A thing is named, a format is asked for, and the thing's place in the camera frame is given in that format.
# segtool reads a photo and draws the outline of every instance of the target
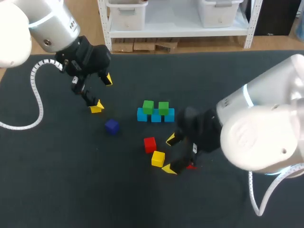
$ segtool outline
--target gray metal cylinder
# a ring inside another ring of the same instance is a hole
[[[80,27],[63,0],[13,0],[28,17],[29,30],[46,52],[67,48]]]
[[[304,97],[304,56],[294,55],[256,77],[217,104],[222,124],[253,105],[290,104]]]

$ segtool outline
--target shelf leg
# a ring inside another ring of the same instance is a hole
[[[251,17],[250,17],[249,28],[248,28],[248,33],[247,33],[244,48],[251,47],[253,36],[255,34],[255,30],[257,27],[258,16],[260,14],[261,6],[263,3],[263,0],[252,0],[252,1],[254,1],[254,4],[252,4],[251,7]]]
[[[112,41],[110,37],[111,16],[110,19],[108,20],[107,7],[105,1],[106,0],[97,0],[101,26],[103,27],[103,32],[104,32],[105,45],[110,51],[112,51]]]

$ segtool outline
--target blue block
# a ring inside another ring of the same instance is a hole
[[[143,108],[137,109],[137,121],[140,121],[140,122],[148,121],[148,115],[143,113]]]
[[[174,108],[169,108],[169,114],[165,115],[165,122],[174,122]]]
[[[119,124],[117,121],[111,119],[105,123],[105,129],[109,134],[115,135],[119,130]]]
[[[162,116],[159,115],[158,109],[153,109],[153,114],[151,115],[151,122],[152,123],[160,123],[162,121]]]

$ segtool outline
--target dark blue block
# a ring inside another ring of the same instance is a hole
[[[119,130],[119,123],[111,119],[105,123],[105,129],[109,134],[115,135]]]

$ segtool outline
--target green block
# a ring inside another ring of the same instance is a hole
[[[142,110],[143,110],[144,114],[152,115],[153,108],[154,108],[154,101],[144,101],[143,102]]]
[[[169,102],[159,102],[158,103],[158,112],[159,112],[159,115],[168,115],[169,114]]]

